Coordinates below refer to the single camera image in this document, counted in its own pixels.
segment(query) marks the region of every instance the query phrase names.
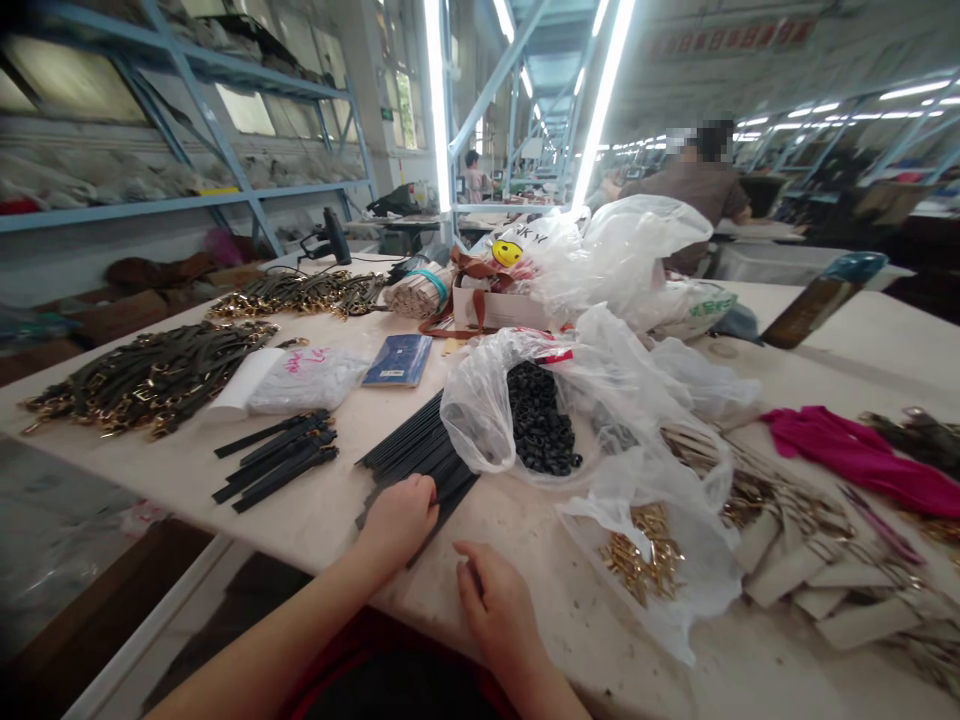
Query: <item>yellow smiley face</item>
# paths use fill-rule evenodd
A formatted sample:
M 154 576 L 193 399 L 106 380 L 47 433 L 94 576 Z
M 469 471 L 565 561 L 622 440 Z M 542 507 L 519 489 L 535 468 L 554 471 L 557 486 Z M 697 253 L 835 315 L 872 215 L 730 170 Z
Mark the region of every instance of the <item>yellow smiley face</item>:
M 506 240 L 497 240 L 493 244 L 493 257 L 504 267 L 513 267 L 523 256 L 523 250 L 519 245 Z

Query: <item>black beads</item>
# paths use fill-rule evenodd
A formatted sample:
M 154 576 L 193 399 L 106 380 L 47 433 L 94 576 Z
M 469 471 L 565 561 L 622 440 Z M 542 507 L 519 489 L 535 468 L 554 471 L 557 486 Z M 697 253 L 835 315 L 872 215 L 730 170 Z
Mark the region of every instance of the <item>black beads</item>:
M 553 373 L 531 362 L 507 373 L 513 440 L 517 459 L 529 470 L 566 476 L 583 458 L 573 452 L 575 435 L 569 415 L 557 409 Z

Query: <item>green bottle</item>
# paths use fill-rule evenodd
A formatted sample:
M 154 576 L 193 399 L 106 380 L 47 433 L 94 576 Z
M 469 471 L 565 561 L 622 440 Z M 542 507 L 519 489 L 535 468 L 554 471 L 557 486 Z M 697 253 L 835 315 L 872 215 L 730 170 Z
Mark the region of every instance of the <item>green bottle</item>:
M 807 285 L 760 339 L 773 347 L 792 350 L 863 290 L 888 260 L 886 255 L 874 252 L 841 255 Z

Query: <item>teal bottle cap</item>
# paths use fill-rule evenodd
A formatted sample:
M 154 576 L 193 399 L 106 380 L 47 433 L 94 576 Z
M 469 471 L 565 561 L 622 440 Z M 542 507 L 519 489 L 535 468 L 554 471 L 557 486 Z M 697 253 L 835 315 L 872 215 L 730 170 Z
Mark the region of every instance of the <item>teal bottle cap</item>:
M 841 255 L 830 263 L 830 267 L 824 270 L 820 277 L 864 285 L 883 270 L 889 261 L 890 258 L 883 253 L 849 253 Z

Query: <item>blue booklet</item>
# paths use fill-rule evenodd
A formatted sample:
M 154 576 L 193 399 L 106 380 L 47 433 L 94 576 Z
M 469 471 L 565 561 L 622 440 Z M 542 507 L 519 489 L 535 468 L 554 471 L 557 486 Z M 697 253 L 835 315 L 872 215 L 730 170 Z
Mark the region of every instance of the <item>blue booklet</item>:
M 383 341 L 363 384 L 416 387 L 430 357 L 432 344 L 433 338 L 426 335 L 391 335 Z

